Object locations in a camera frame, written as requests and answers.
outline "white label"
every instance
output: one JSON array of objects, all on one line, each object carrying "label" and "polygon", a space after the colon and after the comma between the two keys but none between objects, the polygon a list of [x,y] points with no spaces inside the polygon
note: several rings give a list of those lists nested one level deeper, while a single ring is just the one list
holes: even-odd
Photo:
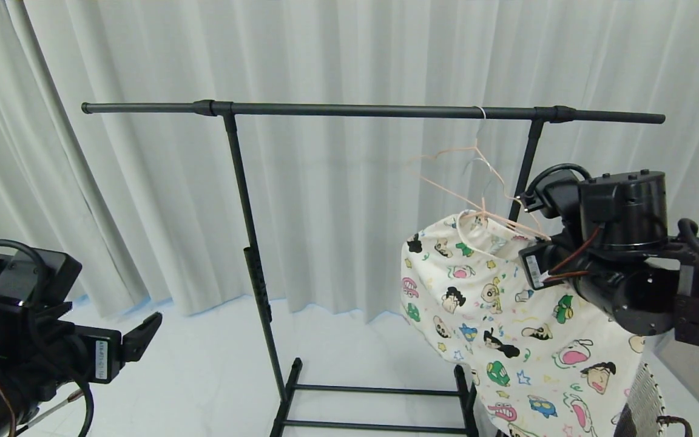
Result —
[{"label": "white label", "polygon": [[103,340],[96,341],[96,378],[107,379],[107,342]]},{"label": "white label", "polygon": [[530,279],[533,280],[533,287],[543,287],[544,282],[541,282],[541,270],[538,268],[538,260],[536,260],[535,255],[525,257],[525,262],[527,263],[527,270],[530,271]]}]

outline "vertical rack pole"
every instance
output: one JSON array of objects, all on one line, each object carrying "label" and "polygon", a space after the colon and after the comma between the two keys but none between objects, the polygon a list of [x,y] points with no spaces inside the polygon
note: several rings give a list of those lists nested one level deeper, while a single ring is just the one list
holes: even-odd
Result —
[{"label": "vertical rack pole", "polygon": [[236,185],[239,190],[239,198],[241,199],[241,213],[245,218],[245,228],[247,229],[247,238],[250,246],[245,248],[245,260],[247,261],[247,269],[250,273],[252,281],[252,292],[255,295],[255,305],[258,307],[258,315],[260,323],[263,327],[263,337],[266,338],[266,348],[269,350],[269,359],[274,370],[274,379],[277,380],[277,390],[280,392],[280,400],[284,403],[288,401],[288,394],[285,391],[285,384],[282,378],[282,368],[280,368],[280,359],[277,356],[277,347],[274,343],[274,334],[271,330],[271,307],[269,305],[269,296],[266,293],[266,282],[263,280],[263,265],[260,261],[260,252],[258,251],[258,238],[255,235],[255,222],[252,220],[252,206],[250,205],[250,195],[247,190],[247,179],[245,178],[245,169],[241,162],[241,149],[239,147],[239,136],[236,128],[236,118],[229,110],[223,114],[225,122],[225,132],[228,134],[228,146],[231,148],[231,160],[234,164],[234,172],[236,174]]},{"label": "vertical rack pole", "polygon": [[[530,178],[530,170],[533,168],[533,158],[538,148],[538,139],[541,138],[541,131],[544,130],[544,119],[535,118],[530,123],[530,130],[527,132],[527,145],[525,154],[522,156],[522,166],[519,168],[519,177],[516,179],[514,195],[519,196],[527,189],[527,180]],[[519,203],[511,202],[511,211],[508,212],[508,219],[516,222],[519,218]]]}]

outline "blue star print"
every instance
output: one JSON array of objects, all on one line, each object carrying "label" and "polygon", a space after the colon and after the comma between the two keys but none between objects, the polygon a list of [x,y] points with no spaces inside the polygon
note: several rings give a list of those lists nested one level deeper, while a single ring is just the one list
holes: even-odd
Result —
[{"label": "blue star print", "polygon": [[516,374],[516,378],[519,379],[520,384],[530,385],[530,377],[525,376],[525,371],[521,370]]}]

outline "black cable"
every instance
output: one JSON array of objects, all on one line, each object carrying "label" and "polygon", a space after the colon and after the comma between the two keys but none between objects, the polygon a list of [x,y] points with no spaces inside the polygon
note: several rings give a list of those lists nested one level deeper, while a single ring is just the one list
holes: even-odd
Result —
[{"label": "black cable", "polygon": [[49,348],[47,348],[45,341],[42,340],[41,335],[39,335],[39,330],[36,329],[36,307],[39,305],[42,298],[42,293],[47,287],[48,268],[45,260],[43,260],[38,252],[34,251],[32,247],[17,241],[0,240],[0,247],[9,247],[11,249],[16,249],[17,251],[23,252],[23,254],[31,258],[34,265],[36,265],[36,285],[34,286],[30,302],[25,304],[28,306],[27,325],[29,329],[29,336],[31,337],[31,342],[34,343],[34,346],[36,346],[39,353],[44,355],[47,362],[61,373],[66,374],[66,376],[69,377],[70,382],[74,381],[75,384],[77,384],[77,387],[79,387],[83,393],[83,398],[86,400],[86,418],[83,421],[83,426],[80,428],[78,437],[86,437],[91,429],[94,411],[93,395],[91,394],[90,384],[88,384],[88,381],[86,381],[86,379],[81,376],[78,371],[74,370],[72,366],[66,365],[66,363],[61,362],[61,360],[58,360],[55,356],[53,356],[53,353]]},{"label": "black cable", "polygon": [[699,255],[699,241],[697,240],[697,223],[689,218],[679,220],[679,236],[690,246],[692,251]]},{"label": "black cable", "polygon": [[526,196],[532,196],[533,191],[536,189],[536,185],[538,185],[538,183],[540,183],[541,180],[544,180],[544,177],[547,177],[556,171],[575,171],[578,174],[581,174],[584,177],[584,179],[592,179],[590,172],[588,172],[587,169],[580,166],[579,164],[569,164],[569,163],[558,164],[556,166],[549,167],[545,171],[540,172],[540,174],[538,174],[538,176],[533,178],[533,181],[530,182],[530,185],[527,186],[527,190],[525,191],[524,194]]}]

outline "curtain fold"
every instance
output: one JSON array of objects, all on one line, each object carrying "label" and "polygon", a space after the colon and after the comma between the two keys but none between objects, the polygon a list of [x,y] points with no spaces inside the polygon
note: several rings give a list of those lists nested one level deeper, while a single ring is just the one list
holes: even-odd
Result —
[{"label": "curtain fold", "polygon": [[[67,199],[44,191],[31,172],[50,161],[22,158],[11,146],[37,138],[3,135],[12,128],[0,116],[0,211],[39,217],[35,224],[0,214],[0,232],[31,232],[34,241],[92,259],[100,270],[83,279],[110,284],[83,293],[103,313],[150,297],[173,299],[189,314],[249,294],[247,241],[221,120],[86,115],[84,101],[563,104],[665,113],[660,126],[547,125],[533,174],[563,161],[595,174],[665,171],[669,232],[681,216],[699,222],[699,2],[27,0],[25,10],[56,98],[32,90],[19,99],[61,106],[76,144],[50,133],[62,125],[53,111],[45,118],[52,130],[39,132],[55,136],[42,143],[56,146],[44,153],[75,144],[69,149],[83,165],[64,157],[69,164],[39,175],[51,182],[74,175],[63,183],[75,187]],[[20,109],[39,126],[40,111]],[[239,116],[238,126],[269,296],[288,298],[292,310],[314,302],[333,312],[360,308],[370,319],[397,309],[400,244],[466,207],[412,172],[475,202],[485,197],[498,214],[510,206],[466,152],[414,161],[411,171],[406,161],[471,146],[479,130],[482,151],[512,194],[529,123]],[[25,200],[37,197],[55,201]],[[92,232],[61,230],[67,211],[93,222]],[[544,224],[547,232],[559,228]]]}]

